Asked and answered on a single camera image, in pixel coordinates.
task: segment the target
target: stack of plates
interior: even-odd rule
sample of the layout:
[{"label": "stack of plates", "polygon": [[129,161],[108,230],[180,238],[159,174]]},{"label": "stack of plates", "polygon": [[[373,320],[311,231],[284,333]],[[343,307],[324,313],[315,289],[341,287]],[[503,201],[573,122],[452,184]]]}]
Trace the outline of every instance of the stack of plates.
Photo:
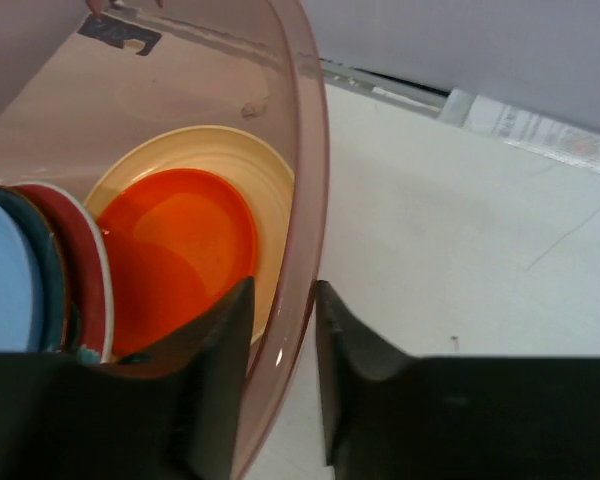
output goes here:
[{"label": "stack of plates", "polygon": [[97,225],[46,183],[0,186],[0,352],[109,360],[113,297]]},{"label": "stack of plates", "polygon": [[0,352],[106,362],[195,319],[247,276],[256,280],[255,342],[292,192],[293,174],[271,147],[215,126],[136,148],[86,208],[51,184],[0,186]]}]

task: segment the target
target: cream plate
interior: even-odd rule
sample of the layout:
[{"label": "cream plate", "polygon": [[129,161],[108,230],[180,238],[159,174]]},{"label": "cream plate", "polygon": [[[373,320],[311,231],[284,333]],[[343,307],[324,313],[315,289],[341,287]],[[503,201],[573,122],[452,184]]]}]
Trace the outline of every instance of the cream plate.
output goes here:
[{"label": "cream plate", "polygon": [[267,325],[282,266],[293,172],[273,148],[253,135],[221,126],[188,127],[153,138],[125,155],[91,190],[85,206],[97,218],[131,184],[172,168],[219,175],[251,209],[258,230],[254,342]]}]

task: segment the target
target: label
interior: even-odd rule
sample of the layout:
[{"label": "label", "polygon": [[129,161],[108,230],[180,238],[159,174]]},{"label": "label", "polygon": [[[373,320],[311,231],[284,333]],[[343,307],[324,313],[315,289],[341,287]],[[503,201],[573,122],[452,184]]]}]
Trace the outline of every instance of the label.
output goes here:
[{"label": "label", "polygon": [[111,47],[137,50],[136,55],[142,57],[149,55],[162,38],[159,32],[104,14],[99,19],[89,15],[78,30],[78,34],[99,40]]},{"label": "label", "polygon": [[600,135],[542,115],[478,96],[463,128],[600,172]]}]

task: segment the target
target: wall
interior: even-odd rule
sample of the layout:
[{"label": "wall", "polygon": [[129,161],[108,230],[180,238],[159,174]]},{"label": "wall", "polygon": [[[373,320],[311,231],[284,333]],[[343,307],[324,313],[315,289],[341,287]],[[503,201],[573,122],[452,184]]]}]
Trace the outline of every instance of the wall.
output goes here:
[{"label": "wall", "polygon": [[600,131],[600,0],[302,0],[321,55]]}]

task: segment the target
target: white floor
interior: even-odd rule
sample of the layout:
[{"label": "white floor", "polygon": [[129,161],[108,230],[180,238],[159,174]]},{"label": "white floor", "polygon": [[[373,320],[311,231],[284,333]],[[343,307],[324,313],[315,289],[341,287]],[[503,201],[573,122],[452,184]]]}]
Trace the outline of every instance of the white floor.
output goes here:
[{"label": "white floor", "polygon": [[[416,354],[600,355],[600,175],[335,87],[328,97],[321,278],[356,314]],[[248,479],[329,478],[310,331]]]}]

